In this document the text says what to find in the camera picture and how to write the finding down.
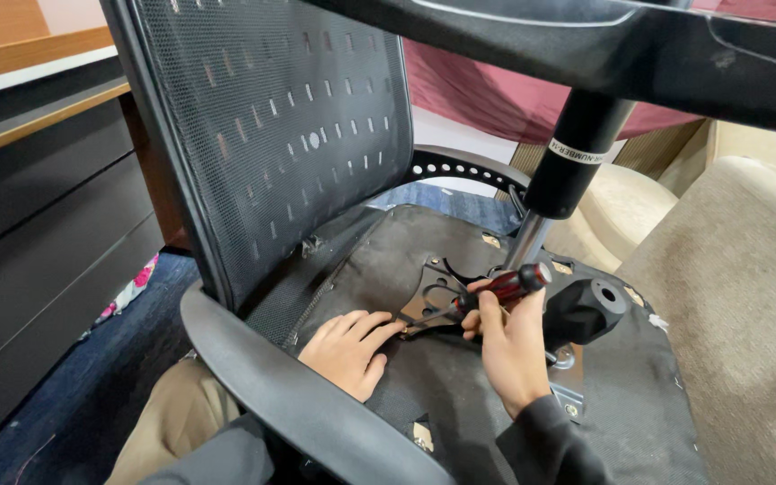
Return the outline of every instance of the floor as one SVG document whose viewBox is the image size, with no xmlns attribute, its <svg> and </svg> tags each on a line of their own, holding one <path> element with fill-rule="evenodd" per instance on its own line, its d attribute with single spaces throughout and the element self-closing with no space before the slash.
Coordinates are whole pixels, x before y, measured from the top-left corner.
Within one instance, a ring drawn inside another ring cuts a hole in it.
<svg viewBox="0 0 776 485">
<path fill-rule="evenodd" d="M 508 202 L 423 183 L 369 204 L 387 209 L 405 203 L 501 234 L 519 225 Z M 190 349 L 178 302 L 197 279 L 193 259 L 161 253 L 145 292 L 75 343 L 3 424 L 0 483 L 103 483 L 153 384 Z"/>
</svg>

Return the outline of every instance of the left hand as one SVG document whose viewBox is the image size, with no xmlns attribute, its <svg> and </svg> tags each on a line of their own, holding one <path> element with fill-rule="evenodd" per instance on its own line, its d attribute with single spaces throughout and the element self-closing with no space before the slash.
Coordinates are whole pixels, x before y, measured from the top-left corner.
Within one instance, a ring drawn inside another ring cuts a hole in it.
<svg viewBox="0 0 776 485">
<path fill-rule="evenodd" d="M 298 360 L 358 401 L 367 401 L 388 362 L 384 354 L 373 354 L 406 326 L 404 322 L 382 325 L 391 316 L 358 310 L 331 318 L 307 342 Z"/>
</svg>

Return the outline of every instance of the right hand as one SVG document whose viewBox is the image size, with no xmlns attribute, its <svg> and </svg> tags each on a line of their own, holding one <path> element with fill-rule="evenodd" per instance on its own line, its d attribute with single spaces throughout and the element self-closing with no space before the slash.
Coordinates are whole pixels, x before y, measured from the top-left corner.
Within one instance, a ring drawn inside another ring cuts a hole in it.
<svg viewBox="0 0 776 485">
<path fill-rule="evenodd" d="M 489 282 L 476 281 L 469 285 L 469 291 Z M 481 292 L 480 310 L 463 319 L 464 338 L 484 336 L 484 370 L 511 419 L 534 400 L 550 394 L 542 326 L 544 294 L 542 289 L 526 296 L 508 313 L 495 294 Z"/>
</svg>

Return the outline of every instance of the seat underside fabric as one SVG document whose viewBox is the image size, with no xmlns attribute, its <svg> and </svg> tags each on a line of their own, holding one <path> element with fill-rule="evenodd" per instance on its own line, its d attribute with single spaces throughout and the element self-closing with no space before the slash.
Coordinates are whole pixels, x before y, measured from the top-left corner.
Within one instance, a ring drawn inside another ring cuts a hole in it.
<svg viewBox="0 0 776 485">
<path fill-rule="evenodd" d="M 415 293 L 431 256 L 447 257 L 465 275 L 500 264 L 511 240 L 500 237 L 496 248 L 482 232 L 424 207 L 394 207 L 322 283 L 287 338 L 287 350 L 297 356 L 316 329 L 339 314 L 364 309 L 396 315 Z M 573 275 L 554 273 L 547 296 L 577 279 L 624 286 L 608 273 L 546 251 L 538 260 L 554 257 L 572 266 Z M 630 308 L 622 321 L 584 348 L 586 414 L 580 429 L 617 483 L 706 482 L 666 334 L 649 323 L 648 304 L 633 303 L 626 292 L 622 296 Z M 511 420 L 486 378 L 480 344 L 449 329 L 408 342 L 392 339 L 382 351 L 389 363 L 368 407 L 410 437 L 413 423 L 423 422 L 433 435 L 434 458 L 460 483 L 516 483 L 495 446 Z"/>
</svg>

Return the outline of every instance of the finger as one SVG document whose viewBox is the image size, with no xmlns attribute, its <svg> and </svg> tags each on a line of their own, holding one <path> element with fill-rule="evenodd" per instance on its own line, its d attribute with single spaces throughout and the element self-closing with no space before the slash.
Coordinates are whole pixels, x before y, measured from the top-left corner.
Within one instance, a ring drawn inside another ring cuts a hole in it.
<svg viewBox="0 0 776 485">
<path fill-rule="evenodd" d="M 489 285 L 492 282 L 493 282 L 492 280 L 487 280 L 487 279 L 478 280 L 478 281 L 475 281 L 473 283 L 469 283 L 469 286 L 466 287 L 466 290 L 468 290 L 470 292 L 475 292 L 479 288 L 483 288 L 483 287 Z"/>
<path fill-rule="evenodd" d="M 373 395 L 373 389 L 379 384 L 379 379 L 385 372 L 385 364 L 388 363 L 388 357 L 385 354 L 377 354 L 370 359 L 367 369 L 364 371 L 364 379 L 361 380 L 362 398 L 361 402 L 367 401 Z"/>
<path fill-rule="evenodd" d="M 357 322 L 359 318 L 366 317 L 369 314 L 370 313 L 367 310 L 355 310 L 354 312 L 343 315 L 339 322 L 335 324 L 334 328 L 331 329 L 329 336 L 331 338 L 340 338 L 341 336 L 346 335 L 346 332 L 352 328 L 352 325 L 355 325 L 355 322 Z"/>
<path fill-rule="evenodd" d="M 346 335 L 354 338 L 356 341 L 360 341 L 377 325 L 382 325 L 390 319 L 391 314 L 388 312 L 371 313 L 366 317 L 360 318 Z"/>
<path fill-rule="evenodd" d="M 370 335 L 362 340 L 361 344 L 364 346 L 364 350 L 367 351 L 368 355 L 372 355 L 373 352 L 379 349 L 379 347 L 381 347 L 386 340 L 404 328 L 406 328 L 406 324 L 403 322 L 394 322 L 393 324 L 382 325 L 376 330 L 370 332 Z"/>
<path fill-rule="evenodd" d="M 463 323 L 460 326 L 463 330 L 478 330 L 478 326 L 481 325 L 481 313 L 478 310 L 472 310 L 466 314 L 463 318 Z"/>
<path fill-rule="evenodd" d="M 481 333 L 485 339 L 504 338 L 502 307 L 493 292 L 481 292 L 478 295 L 478 307 L 481 313 Z"/>
<path fill-rule="evenodd" d="M 520 300 L 511 312 L 511 318 L 508 319 L 509 324 L 515 325 L 514 322 L 520 322 L 522 324 L 542 326 L 544 296 L 546 296 L 546 293 L 546 289 L 542 288 Z"/>
<path fill-rule="evenodd" d="M 313 344 L 315 342 L 321 342 L 326 335 L 329 334 L 331 329 L 334 328 L 335 325 L 337 325 L 337 322 L 340 321 L 342 318 L 342 315 L 337 315 L 334 318 L 329 319 L 329 321 L 322 324 L 321 327 L 319 327 L 319 330 L 317 330 L 317 333 L 313 334 L 313 337 L 310 338 L 310 341 L 308 342 L 308 345 Z"/>
</svg>

